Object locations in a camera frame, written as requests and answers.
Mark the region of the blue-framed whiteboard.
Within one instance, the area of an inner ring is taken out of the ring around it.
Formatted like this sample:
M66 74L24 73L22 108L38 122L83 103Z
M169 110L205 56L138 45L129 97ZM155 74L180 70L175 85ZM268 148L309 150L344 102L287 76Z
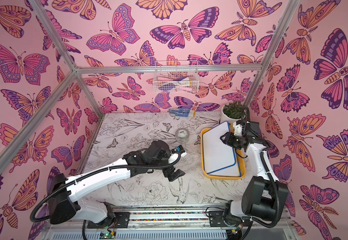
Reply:
M229 150L234 150L232 147L225 145L220 137L225 133L230 132L230 126L228 122L223 122L220 125L206 131L202 135L203 142L203 159L205 155L213 152L226 152Z

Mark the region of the yellow plastic storage box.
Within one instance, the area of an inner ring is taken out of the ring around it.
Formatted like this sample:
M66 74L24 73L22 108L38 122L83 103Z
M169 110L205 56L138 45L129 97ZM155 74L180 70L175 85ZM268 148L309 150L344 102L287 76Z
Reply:
M227 131L217 126L200 133L202 172L208 179L239 180L246 176L245 161L239 156L242 151L236 152L220 140Z

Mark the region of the clear tape roll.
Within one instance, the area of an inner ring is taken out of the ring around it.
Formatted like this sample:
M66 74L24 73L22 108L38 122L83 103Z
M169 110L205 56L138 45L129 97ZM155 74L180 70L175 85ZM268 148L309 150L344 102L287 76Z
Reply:
M190 138L190 132L185 128L180 128L176 130L175 137L178 143L186 144Z

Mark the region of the yellow-framed whiteboard back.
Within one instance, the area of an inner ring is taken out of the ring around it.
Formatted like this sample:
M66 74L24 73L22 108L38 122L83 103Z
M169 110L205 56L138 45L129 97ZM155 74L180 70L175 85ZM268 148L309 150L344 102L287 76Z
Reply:
M204 159L204 170L210 176L241 176L234 150L206 154Z

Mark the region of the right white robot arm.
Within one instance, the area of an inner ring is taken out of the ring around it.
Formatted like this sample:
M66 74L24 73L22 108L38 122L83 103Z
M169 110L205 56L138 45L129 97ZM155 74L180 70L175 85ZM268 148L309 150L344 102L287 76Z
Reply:
M201 133L201 162L205 177L235 180L245 176L245 159L253 176L242 199L228 201L223 221L229 227L241 227L244 220L273 228L279 222L289 189L271 167L268 151L272 146L260 136L258 122L251 121L248 107L233 124L227 121Z

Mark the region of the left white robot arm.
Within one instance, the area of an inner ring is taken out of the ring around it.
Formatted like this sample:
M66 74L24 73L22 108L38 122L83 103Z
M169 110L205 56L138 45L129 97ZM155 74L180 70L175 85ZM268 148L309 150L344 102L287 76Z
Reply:
M170 149L167 143L159 140L153 141L148 148L129 152L91 172L68 178L64 174L56 175L48 182L47 196L32 210L30 221L49 221L52 225L58 225L72 219L93 223L112 219L110 204L90 204L83 197L109 184L155 170L162 171L164 177L173 182L185 175L175 165L186 155L183 146Z

